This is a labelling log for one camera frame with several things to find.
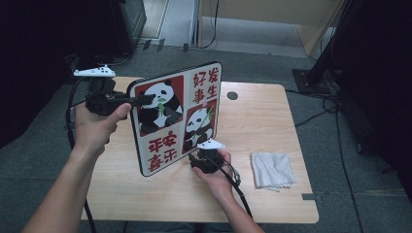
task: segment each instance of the hand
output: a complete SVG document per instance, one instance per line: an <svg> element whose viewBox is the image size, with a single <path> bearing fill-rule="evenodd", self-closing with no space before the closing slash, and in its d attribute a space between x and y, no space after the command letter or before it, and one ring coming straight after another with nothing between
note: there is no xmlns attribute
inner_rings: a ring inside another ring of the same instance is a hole
<svg viewBox="0 0 412 233"><path fill-rule="evenodd" d="M92 114L85 104L77 106L75 150L97 159L103 153L110 135L116 131L118 121L124 119L130 109L130 104L122 104L111 115L99 116Z"/></svg>
<svg viewBox="0 0 412 233"><path fill-rule="evenodd" d="M223 156L224 160L230 163L231 155L229 152L224 150L218 150L218 152ZM225 164L222 167L222 169L232 177L232 171L227 164ZM209 189L216 198L228 194L233 195L232 185L227 180L227 177L221 170L218 170L213 174L204 174L202 170L200 170L197 167L193 167L192 170L200 179L202 179L209 186Z"/></svg>

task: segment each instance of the person's left hand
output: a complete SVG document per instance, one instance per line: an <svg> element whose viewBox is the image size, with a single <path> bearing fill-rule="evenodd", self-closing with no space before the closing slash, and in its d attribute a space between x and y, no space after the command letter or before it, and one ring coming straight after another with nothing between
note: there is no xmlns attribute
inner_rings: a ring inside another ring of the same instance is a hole
<svg viewBox="0 0 412 233"><path fill-rule="evenodd" d="M99 116L92 114L86 104L75 109L76 144L74 150L82 151L87 156L97 158L104 151L104 145L110 135L116 131L119 120L130 112L130 104L120 105L111 115Z"/></svg>

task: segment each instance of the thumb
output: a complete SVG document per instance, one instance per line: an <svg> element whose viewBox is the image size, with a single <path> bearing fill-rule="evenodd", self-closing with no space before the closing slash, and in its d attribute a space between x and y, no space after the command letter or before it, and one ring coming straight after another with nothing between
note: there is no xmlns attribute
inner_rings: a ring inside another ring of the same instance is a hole
<svg viewBox="0 0 412 233"><path fill-rule="evenodd" d="M127 117L128 113L131 110L131 105L128 103L118 106L118 108L109 116L109 119L112 123L117 123L119 120Z"/></svg>

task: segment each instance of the cloth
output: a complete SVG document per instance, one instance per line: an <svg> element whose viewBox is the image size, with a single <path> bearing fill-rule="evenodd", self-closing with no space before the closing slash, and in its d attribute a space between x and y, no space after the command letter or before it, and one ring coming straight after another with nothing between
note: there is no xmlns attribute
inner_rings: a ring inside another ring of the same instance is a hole
<svg viewBox="0 0 412 233"><path fill-rule="evenodd" d="M252 167L257 188L280 191L281 187L292 187L296 183L289 158L284 153L253 152Z"/></svg>

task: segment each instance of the panda illustration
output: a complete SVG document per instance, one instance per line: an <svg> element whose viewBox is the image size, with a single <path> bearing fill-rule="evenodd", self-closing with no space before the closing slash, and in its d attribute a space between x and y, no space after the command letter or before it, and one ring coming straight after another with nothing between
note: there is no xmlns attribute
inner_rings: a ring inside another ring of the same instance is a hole
<svg viewBox="0 0 412 233"><path fill-rule="evenodd" d="M166 80L140 92L141 95L155 95L151 105L140 107L138 119L143 133L153 133L179 121L183 108L171 84L171 80Z"/></svg>
<svg viewBox="0 0 412 233"><path fill-rule="evenodd" d="M186 125L184 150L190 150L212 137L213 128L210 123L212 108L202 108L191 114Z"/></svg>

